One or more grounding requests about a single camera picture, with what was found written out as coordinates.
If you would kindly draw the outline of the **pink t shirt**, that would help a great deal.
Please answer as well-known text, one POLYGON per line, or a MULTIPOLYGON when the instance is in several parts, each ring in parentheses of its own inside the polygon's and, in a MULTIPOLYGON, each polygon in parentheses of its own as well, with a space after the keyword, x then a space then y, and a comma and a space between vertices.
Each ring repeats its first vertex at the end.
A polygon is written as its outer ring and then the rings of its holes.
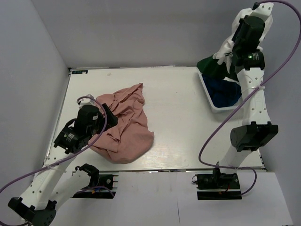
POLYGON ((91 149, 115 164, 128 164, 153 145, 154 132, 148 129, 148 119, 143 110, 143 84, 138 83, 112 94, 98 96, 117 117, 116 126, 105 131, 91 149))

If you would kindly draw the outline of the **dark green t shirt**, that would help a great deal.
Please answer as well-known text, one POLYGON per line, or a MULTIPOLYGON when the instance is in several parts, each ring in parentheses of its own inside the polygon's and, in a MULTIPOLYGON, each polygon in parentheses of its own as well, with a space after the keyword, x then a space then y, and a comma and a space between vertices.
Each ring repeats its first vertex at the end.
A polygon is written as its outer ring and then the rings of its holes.
POLYGON ((213 56, 209 56, 197 62, 197 68, 203 76, 224 80, 229 78, 234 81, 238 81, 235 73, 235 67, 231 62, 231 57, 226 58, 226 63, 218 64, 218 59, 213 59, 213 56))

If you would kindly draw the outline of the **blue t shirt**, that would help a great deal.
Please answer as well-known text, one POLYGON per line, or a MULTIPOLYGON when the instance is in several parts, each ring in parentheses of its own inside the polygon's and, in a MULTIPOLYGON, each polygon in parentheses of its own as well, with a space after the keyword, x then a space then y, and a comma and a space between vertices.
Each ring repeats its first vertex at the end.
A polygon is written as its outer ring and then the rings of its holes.
POLYGON ((241 87, 235 82, 203 75, 208 94, 217 108, 233 106, 242 96, 241 87))

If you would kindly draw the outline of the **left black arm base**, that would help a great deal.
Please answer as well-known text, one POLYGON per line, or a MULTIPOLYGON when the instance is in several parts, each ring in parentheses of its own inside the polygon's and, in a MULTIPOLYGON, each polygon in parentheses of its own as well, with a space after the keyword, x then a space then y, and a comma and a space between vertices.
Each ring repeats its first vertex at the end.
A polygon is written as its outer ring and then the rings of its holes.
POLYGON ((100 173, 98 184, 94 185, 91 190, 83 188, 73 198, 85 199, 113 199, 118 188, 118 173, 100 173))

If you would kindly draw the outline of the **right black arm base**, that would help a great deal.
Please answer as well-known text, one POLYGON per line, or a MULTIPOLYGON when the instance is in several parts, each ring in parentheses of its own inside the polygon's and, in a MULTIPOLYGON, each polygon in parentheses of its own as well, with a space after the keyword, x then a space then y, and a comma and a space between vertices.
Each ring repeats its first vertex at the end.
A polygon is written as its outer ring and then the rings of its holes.
POLYGON ((196 174, 191 179, 197 185, 199 201, 209 200, 241 200, 240 183, 236 173, 221 173, 214 168, 212 173, 196 174))

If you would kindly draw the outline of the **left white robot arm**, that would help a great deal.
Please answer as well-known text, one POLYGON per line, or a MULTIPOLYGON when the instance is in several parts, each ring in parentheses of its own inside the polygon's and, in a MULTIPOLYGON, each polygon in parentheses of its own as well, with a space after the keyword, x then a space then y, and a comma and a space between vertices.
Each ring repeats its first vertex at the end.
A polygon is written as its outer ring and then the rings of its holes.
POLYGON ((11 198, 8 206, 33 226, 50 225, 58 209, 80 189, 99 185, 99 170, 87 163, 77 166, 75 173, 61 185, 57 183, 92 137, 99 138, 117 123, 117 117, 106 104, 83 105, 77 117, 68 121, 55 139, 44 170, 36 173, 30 186, 19 197, 11 198))

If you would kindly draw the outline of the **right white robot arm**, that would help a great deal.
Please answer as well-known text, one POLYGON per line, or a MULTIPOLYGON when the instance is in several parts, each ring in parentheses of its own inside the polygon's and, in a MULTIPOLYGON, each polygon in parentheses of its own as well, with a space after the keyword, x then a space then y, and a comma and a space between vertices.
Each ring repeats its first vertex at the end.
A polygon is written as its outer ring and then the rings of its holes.
POLYGON ((234 68, 243 99, 242 126, 232 129, 231 146, 217 163, 220 171, 212 176, 213 184, 219 188, 229 183, 229 175, 237 172, 251 152, 266 145, 278 133, 278 126, 271 123, 268 115, 262 85, 265 60, 258 45, 264 29, 265 20, 260 17, 241 18, 230 39, 232 48, 222 47, 213 56, 218 64, 227 60, 234 68))

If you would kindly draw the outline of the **small teal label sticker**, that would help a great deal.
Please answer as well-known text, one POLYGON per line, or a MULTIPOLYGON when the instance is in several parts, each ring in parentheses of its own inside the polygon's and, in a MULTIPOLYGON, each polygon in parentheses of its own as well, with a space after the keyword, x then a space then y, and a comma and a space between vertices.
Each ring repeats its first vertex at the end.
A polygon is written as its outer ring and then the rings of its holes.
POLYGON ((88 70, 74 70, 72 74, 87 74, 88 70))

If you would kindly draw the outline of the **white plastic basket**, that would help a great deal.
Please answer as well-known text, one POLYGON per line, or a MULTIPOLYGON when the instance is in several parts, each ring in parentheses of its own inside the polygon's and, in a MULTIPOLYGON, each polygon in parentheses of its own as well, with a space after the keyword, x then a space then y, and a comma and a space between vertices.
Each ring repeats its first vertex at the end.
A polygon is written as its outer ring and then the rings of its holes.
POLYGON ((233 106, 230 106, 230 107, 223 107, 223 108, 217 108, 217 107, 215 107, 215 106, 213 105, 213 102, 212 102, 212 100, 211 100, 211 98, 210 98, 210 96, 209 96, 209 94, 208 94, 207 89, 206 89, 205 83, 204 83, 204 81, 203 81, 203 75, 202 75, 202 73, 201 73, 199 70, 198 70, 198 76, 199 76, 200 82, 201 82, 201 84, 202 84, 203 91, 204 91, 205 96, 206 96, 206 98, 207 98, 208 104, 209 104, 209 106, 210 106, 210 108, 211 108, 211 111, 212 111, 213 113, 231 112, 231 111, 235 110, 235 109, 238 107, 238 105, 242 102, 242 96, 241 96, 240 99, 237 101, 237 103, 235 103, 233 106))

